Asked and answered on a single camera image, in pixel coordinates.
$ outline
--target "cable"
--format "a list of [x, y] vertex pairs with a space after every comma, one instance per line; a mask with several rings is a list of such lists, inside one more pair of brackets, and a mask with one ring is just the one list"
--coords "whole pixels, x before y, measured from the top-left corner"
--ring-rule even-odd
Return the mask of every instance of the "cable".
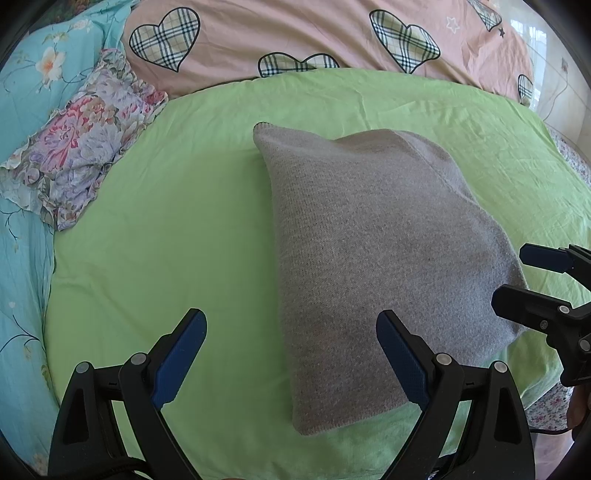
[[530, 429], [530, 433], [541, 433], [542, 435], [562, 435], [563, 433], [566, 433], [569, 431], [570, 431], [570, 429], [563, 429], [563, 430]]
[[564, 86], [564, 88], [558, 93], [558, 95], [556, 95], [554, 97], [554, 102], [552, 102], [552, 107], [550, 107], [550, 112], [548, 112], [548, 115], [546, 115], [546, 117], [542, 120], [543, 122], [545, 122], [546, 120], [548, 120], [548, 117], [552, 114], [552, 110], [554, 110], [554, 105], [556, 104], [556, 99], [562, 95], [566, 89], [569, 87], [569, 73], [568, 71], [566, 72], [566, 85]]

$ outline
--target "gray sweater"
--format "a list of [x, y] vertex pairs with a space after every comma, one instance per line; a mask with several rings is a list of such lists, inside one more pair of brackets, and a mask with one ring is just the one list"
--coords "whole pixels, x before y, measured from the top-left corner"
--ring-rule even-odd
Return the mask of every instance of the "gray sweater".
[[409, 132], [330, 141], [270, 124], [254, 141], [271, 178], [299, 432], [407, 402], [376, 339], [382, 310], [468, 365], [521, 333], [491, 308], [501, 284], [525, 287], [515, 252], [444, 149]]

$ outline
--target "wrinkled sheet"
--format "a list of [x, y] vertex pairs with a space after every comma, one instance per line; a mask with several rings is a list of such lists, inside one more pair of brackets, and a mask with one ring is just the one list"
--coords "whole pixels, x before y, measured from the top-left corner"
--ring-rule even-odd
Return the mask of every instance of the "wrinkled sheet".
[[[516, 102], [391, 72], [317, 70], [169, 102], [76, 227], [56, 233], [45, 334], [60, 398], [78, 362], [116, 365], [148, 351], [197, 307], [207, 315], [207, 338], [163, 415], [202, 477], [376, 479], [418, 407], [310, 437], [292, 424], [271, 185], [252, 141], [261, 121], [325, 138], [378, 128], [427, 137], [454, 158], [515, 249], [591, 245], [591, 192], [541, 120]], [[591, 300], [565, 275], [531, 267], [524, 274], [533, 290], [573, 305]], [[496, 358], [511, 368], [526, 407], [561, 373], [537, 332]], [[139, 455], [119, 418], [130, 455]], [[462, 406], [444, 453], [465, 418]]]

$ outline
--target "metal screw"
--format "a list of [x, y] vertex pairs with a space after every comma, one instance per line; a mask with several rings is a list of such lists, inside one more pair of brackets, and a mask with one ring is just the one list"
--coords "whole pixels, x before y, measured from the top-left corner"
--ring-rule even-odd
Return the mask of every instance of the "metal screw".
[[438, 353], [437, 356], [435, 357], [435, 360], [437, 360], [438, 364], [442, 364], [442, 365], [449, 365], [452, 363], [452, 357], [450, 357], [446, 353]]
[[136, 353], [131, 357], [131, 363], [134, 365], [141, 365], [146, 361], [146, 358], [145, 353]]
[[504, 374], [509, 368], [503, 362], [495, 362], [495, 370]]
[[88, 364], [88, 362], [80, 362], [78, 365], [76, 365], [76, 371], [80, 374], [83, 374], [88, 370], [89, 366], [90, 365]]

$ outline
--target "star print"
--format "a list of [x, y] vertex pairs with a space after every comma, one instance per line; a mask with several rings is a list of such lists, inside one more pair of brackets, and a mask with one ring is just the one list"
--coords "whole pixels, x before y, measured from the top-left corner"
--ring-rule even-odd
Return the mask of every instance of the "star print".
[[456, 34], [456, 32], [460, 29], [460, 26], [456, 22], [456, 17], [447, 17], [446, 28], [449, 28], [454, 35]]

